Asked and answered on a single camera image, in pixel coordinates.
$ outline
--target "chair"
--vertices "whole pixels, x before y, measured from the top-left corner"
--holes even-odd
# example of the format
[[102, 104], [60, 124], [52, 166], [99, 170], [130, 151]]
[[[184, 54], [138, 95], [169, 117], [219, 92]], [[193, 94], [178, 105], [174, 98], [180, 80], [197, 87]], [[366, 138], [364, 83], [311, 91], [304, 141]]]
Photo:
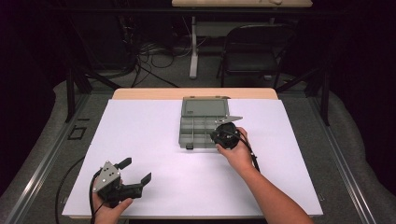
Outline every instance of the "chair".
[[245, 25], [227, 34], [217, 78], [221, 87], [228, 76], [275, 76], [279, 80], [282, 57], [294, 39], [290, 25]]

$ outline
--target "gray carpet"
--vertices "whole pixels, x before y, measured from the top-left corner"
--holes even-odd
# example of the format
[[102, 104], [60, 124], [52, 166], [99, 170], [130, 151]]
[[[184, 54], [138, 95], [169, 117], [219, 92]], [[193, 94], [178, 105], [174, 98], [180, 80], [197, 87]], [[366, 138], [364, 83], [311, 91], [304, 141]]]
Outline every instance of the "gray carpet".
[[[195, 80], [191, 80], [188, 76], [190, 57], [175, 58], [173, 63], [166, 68], [144, 66], [154, 74], [177, 84], [179, 87], [219, 87], [219, 80], [215, 79], [219, 66], [219, 56], [211, 54], [211, 48], [208, 49], [207, 52], [203, 50], [204, 54], [200, 57], [198, 78]], [[166, 64], [166, 60], [169, 59], [166, 58], [167, 56], [161, 55], [155, 57], [155, 60], [159, 60], [156, 62], [163, 64]], [[136, 86], [137, 88], [172, 88], [169, 84], [152, 75], [147, 75], [146, 78], [145, 75], [143, 73], [138, 77], [138, 82], [140, 80], [143, 81]], [[132, 85], [134, 77], [135, 74], [130, 74], [112, 80], [123, 87], [129, 87]], [[92, 85], [94, 91], [86, 98], [77, 92], [81, 99], [86, 99], [86, 104], [78, 111], [78, 116], [73, 122], [69, 124], [72, 127], [85, 129], [84, 135], [81, 139], [73, 139], [78, 137], [78, 132], [73, 134], [68, 132], [66, 134], [66, 138], [59, 145], [59, 154], [55, 158], [56, 160], [52, 164], [50, 172], [45, 176], [42, 186], [39, 186], [40, 189], [35, 195], [33, 203], [29, 204], [30, 206], [28, 206], [25, 216], [20, 219], [23, 220], [23, 223], [55, 222], [54, 206], [57, 188], [65, 172], [72, 164], [85, 155], [106, 107], [107, 100], [111, 98], [113, 92], [98, 81], [92, 80]], [[229, 78], [226, 80], [226, 86], [270, 87], [272, 83], [264, 80], [258, 81], [255, 77], [244, 79]], [[323, 208], [324, 216], [314, 217], [314, 220], [316, 223], [361, 223], [361, 218], [351, 200], [345, 181], [335, 164], [332, 145], [318, 121], [316, 116], [318, 112], [312, 106], [312, 102], [315, 102], [315, 99], [302, 97], [303, 88], [304, 83], [293, 88], [289, 93], [279, 94], [279, 98], [284, 102], [287, 109], [308, 172], [311, 175], [317, 193], [320, 194], [322, 199], [320, 204]], [[55, 88], [55, 91], [57, 93], [57, 102], [48, 125], [20, 172], [0, 199], [0, 206], [2, 207], [0, 223], [5, 223], [35, 170], [39, 167], [39, 163], [48, 153], [48, 150], [52, 150], [54, 141], [62, 131], [66, 118], [64, 83]], [[361, 187], [362, 194], [373, 212], [376, 222], [395, 223], [395, 197], [376, 181], [374, 173], [364, 160], [364, 146], [359, 130], [345, 110], [342, 102], [334, 95], [331, 95], [330, 98], [329, 112], [334, 137], [342, 149], [352, 174]], [[63, 197], [67, 197], [73, 187], [79, 166], [80, 164], [72, 170], [64, 181], [60, 200]], [[64, 205], [59, 203], [59, 214], [62, 213], [63, 207]], [[74, 220], [61, 215], [59, 215], [59, 218], [61, 223], [89, 223], [88, 220]]]

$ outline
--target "wire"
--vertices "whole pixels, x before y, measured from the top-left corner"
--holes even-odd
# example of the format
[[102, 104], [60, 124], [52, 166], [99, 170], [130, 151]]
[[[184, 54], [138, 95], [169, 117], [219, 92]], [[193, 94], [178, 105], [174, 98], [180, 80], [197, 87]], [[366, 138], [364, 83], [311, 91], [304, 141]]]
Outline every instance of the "wire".
[[85, 158], [82, 157], [81, 159], [79, 159], [78, 161], [76, 161], [66, 172], [66, 174], [64, 175], [64, 177], [61, 180], [61, 183], [59, 184], [58, 190], [56, 191], [56, 196], [55, 196], [55, 220], [56, 223], [59, 224], [59, 217], [58, 217], [58, 201], [59, 201], [59, 194], [61, 192], [62, 189], [62, 185], [64, 184], [64, 181], [66, 180], [67, 176], [70, 174], [70, 172], [77, 166], [77, 164], [79, 164], [81, 161], [83, 161]]
[[101, 171], [102, 171], [102, 168], [93, 175], [92, 180], [91, 180], [91, 184], [90, 184], [89, 197], [90, 197], [90, 208], [91, 208], [91, 224], [95, 223], [95, 214], [96, 214], [97, 210], [99, 210], [99, 208], [101, 208], [102, 205], [103, 205], [103, 204], [101, 204], [101, 206], [99, 206], [99, 208], [95, 211], [94, 208], [93, 208], [93, 198], [92, 198], [93, 183], [95, 182], [96, 177], [99, 176]]

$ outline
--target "dark background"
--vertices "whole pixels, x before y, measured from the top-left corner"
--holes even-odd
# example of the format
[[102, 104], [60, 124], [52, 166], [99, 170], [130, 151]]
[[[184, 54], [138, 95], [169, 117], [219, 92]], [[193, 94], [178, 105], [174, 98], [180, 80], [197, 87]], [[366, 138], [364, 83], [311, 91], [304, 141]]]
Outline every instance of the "dark background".
[[[142, 7], [170, 7], [170, 2], [134, 1]], [[312, 9], [345, 6], [342, 1], [314, 1]], [[395, 8], [391, 2], [371, 4], [359, 22], [350, 27], [350, 35], [345, 36], [346, 45], [332, 64], [331, 90], [343, 100], [356, 121], [366, 148], [366, 160], [379, 181], [396, 195]], [[73, 29], [64, 27], [62, 22], [48, 21], [32, 2], [3, 1], [0, 10], [0, 122], [3, 133], [0, 156], [7, 161], [0, 167], [2, 194], [50, 117], [55, 100], [52, 89], [65, 80], [68, 71], [64, 49], [71, 49], [77, 58], [95, 68], [99, 64], [122, 69], [131, 61], [128, 50], [120, 44], [121, 33], [114, 32], [119, 30], [114, 17], [96, 18], [102, 22], [90, 29], [75, 18], [80, 35], [87, 41], [81, 43]], [[143, 17], [141, 21], [143, 28], [139, 31], [142, 34], [162, 41], [165, 46], [172, 44], [172, 32], [168, 28], [171, 29], [174, 18]], [[288, 73], [300, 76], [316, 66], [332, 50], [330, 43], [342, 24], [343, 21], [302, 19], [297, 44], [285, 62]], [[59, 41], [65, 37], [71, 41], [70, 46]], [[91, 45], [95, 52], [87, 52], [84, 44]]]

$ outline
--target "desk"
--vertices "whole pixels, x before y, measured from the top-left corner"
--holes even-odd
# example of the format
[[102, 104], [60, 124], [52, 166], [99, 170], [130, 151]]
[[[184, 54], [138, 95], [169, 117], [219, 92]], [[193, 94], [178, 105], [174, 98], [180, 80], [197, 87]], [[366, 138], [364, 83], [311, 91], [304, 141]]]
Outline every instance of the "desk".
[[92, 175], [107, 160], [116, 163], [132, 157], [132, 164], [121, 171], [124, 183], [137, 183], [149, 172], [152, 180], [124, 217], [262, 217], [243, 180], [215, 148], [186, 150], [178, 145], [181, 97], [192, 95], [232, 97], [228, 100], [230, 112], [244, 117], [235, 124], [249, 131], [262, 173], [308, 215], [322, 215], [286, 111], [271, 89], [117, 90], [108, 102], [63, 215], [89, 217], [87, 190]]
[[[172, 1], [173, 7], [273, 7], [276, 9], [277, 7], [311, 7], [312, 2], [311, 0], [173, 0]], [[203, 27], [207, 26], [210, 32], [199, 31], [197, 27], [196, 18], [192, 17], [191, 23], [191, 67], [190, 67], [190, 78], [194, 79], [197, 78], [197, 68], [198, 68], [198, 49], [197, 49], [197, 40], [196, 37], [198, 35], [205, 35], [212, 33], [212, 35], [216, 36], [226, 36], [234, 27], [242, 26], [244, 23], [227, 23], [222, 22], [215, 27], [210, 26], [208, 22], [202, 24]]]

